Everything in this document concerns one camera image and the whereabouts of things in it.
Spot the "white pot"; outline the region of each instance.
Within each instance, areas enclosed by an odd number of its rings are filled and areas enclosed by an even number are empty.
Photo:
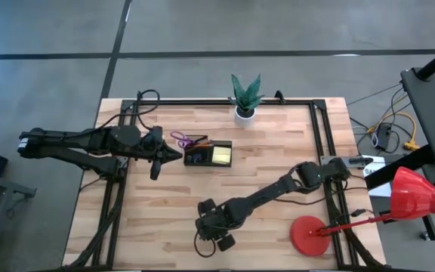
[[[241,128],[248,128],[251,125],[253,125],[253,121],[255,120],[255,116],[256,116],[256,108],[255,111],[253,112],[253,115],[248,117],[248,118],[244,118],[241,117],[238,114],[238,107],[234,108],[234,122]]]

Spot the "red rod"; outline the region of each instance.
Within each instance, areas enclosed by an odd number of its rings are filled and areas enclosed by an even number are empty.
[[[379,217],[375,217],[375,218],[369,218],[367,220],[363,220],[363,221],[358,221],[355,223],[351,223],[351,224],[345,224],[345,225],[341,225],[341,226],[337,226],[337,227],[332,227],[332,228],[326,228],[326,229],[319,229],[315,232],[315,235],[317,236],[323,236],[323,235],[327,235],[330,234],[334,231],[339,231],[339,230],[344,230],[347,228],[351,228],[351,227],[355,227],[361,224],[367,224],[367,223],[374,223],[374,222],[379,222],[379,221],[385,221],[387,219],[391,219],[392,216],[390,214],[387,215],[382,215]]]

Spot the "green plant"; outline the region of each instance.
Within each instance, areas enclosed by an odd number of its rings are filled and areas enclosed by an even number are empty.
[[[235,99],[231,97],[227,98],[230,100],[231,104],[236,105],[242,112],[247,113],[261,103],[261,98],[264,96],[258,95],[260,91],[261,75],[258,75],[253,83],[248,86],[246,91],[242,88],[241,83],[239,83],[235,75],[231,75],[231,80],[233,81],[235,97]]]

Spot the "red disc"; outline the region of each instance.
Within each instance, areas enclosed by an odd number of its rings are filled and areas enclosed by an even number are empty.
[[[317,236],[313,233],[325,224],[313,216],[301,216],[293,222],[290,240],[301,254],[318,256],[325,253],[330,245],[330,236]]]

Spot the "scissors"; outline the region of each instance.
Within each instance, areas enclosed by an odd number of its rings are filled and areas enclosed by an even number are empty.
[[[187,147],[192,147],[195,145],[202,145],[202,144],[208,144],[209,141],[200,143],[201,140],[205,139],[205,137],[202,137],[200,139],[197,140],[191,140],[189,137],[187,137],[184,133],[180,132],[180,131],[172,131],[171,132],[171,137],[173,137],[174,139],[177,140],[177,145],[180,148],[187,148]]]

